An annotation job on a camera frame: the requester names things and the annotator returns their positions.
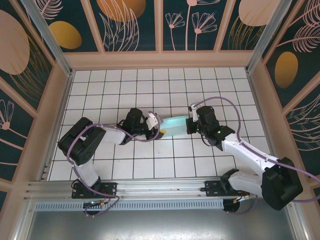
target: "flower illustration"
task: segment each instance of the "flower illustration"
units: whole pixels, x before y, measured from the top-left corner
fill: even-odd
[[[204,13],[199,18],[199,12],[192,14],[192,24],[195,32],[194,50],[197,50],[198,34],[210,33],[217,30],[217,25],[214,24],[216,19],[215,13]]]
[[[181,16],[181,13],[173,13],[172,16],[170,13],[167,13],[165,15],[165,20],[168,23],[170,28],[172,46],[173,46],[173,50],[175,51],[176,48],[174,43],[174,37],[172,34],[172,29],[183,27],[184,25],[186,25],[186,22],[183,21],[183,17]]]
[[[216,4],[220,0],[186,0],[189,6]]]
[[[0,129],[8,130],[12,115],[14,114],[15,105],[8,101],[7,107],[3,99],[0,100]]]

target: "vertical metal post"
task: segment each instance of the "vertical metal post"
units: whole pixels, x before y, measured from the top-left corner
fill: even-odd
[[[56,42],[55,37],[50,31],[48,24],[42,17],[38,7],[36,6],[36,3],[30,0],[21,0],[21,2],[25,10],[31,17],[32,21],[34,22],[35,26],[37,27],[38,31],[41,33],[43,39],[47,43],[48,47],[50,48],[52,54],[61,65],[63,71],[69,76],[71,74],[71,68],[68,64],[68,61],[65,58],[65,55],[62,52],[60,46]]]
[[[275,11],[273,12],[269,23],[264,28],[260,39],[258,40],[251,58],[247,64],[247,73],[250,74],[256,67],[257,63],[259,62],[262,54],[264,53],[265,49],[267,48],[270,40],[274,36],[278,26],[280,25],[283,17],[287,13],[292,0],[281,0],[279,1],[278,5],[276,6]]]

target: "black bracket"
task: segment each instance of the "black bracket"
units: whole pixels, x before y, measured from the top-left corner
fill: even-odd
[[[116,182],[101,182],[99,192],[103,194],[116,195],[117,183]],[[93,193],[88,190],[82,183],[74,183],[72,188],[72,199],[104,199],[102,195]]]
[[[207,197],[233,197],[233,196],[239,196],[242,194],[241,191],[237,190],[229,190],[226,192],[224,188],[221,185],[220,180],[215,181],[205,181],[204,187],[200,189],[201,192],[205,192],[205,195]]]

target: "light blue object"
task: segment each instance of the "light blue object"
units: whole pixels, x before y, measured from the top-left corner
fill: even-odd
[[[165,131],[164,138],[187,134],[186,119],[188,116],[175,116],[163,119],[160,129]]]

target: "white tile floor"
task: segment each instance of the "white tile floor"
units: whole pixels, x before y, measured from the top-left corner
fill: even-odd
[[[145,115],[153,110],[162,118],[188,116],[190,104],[213,96],[228,98],[237,105],[241,113],[241,136],[269,153],[242,67],[77,71],[59,138],[81,117],[114,125],[135,107]],[[237,130],[237,115],[229,103],[215,99],[206,105],[213,106],[221,125]],[[216,147],[205,146],[199,134],[149,143],[101,143],[93,165],[103,180],[221,176],[232,168],[253,172],[233,156]],[[75,177],[66,157],[56,146],[49,180],[73,180]]]

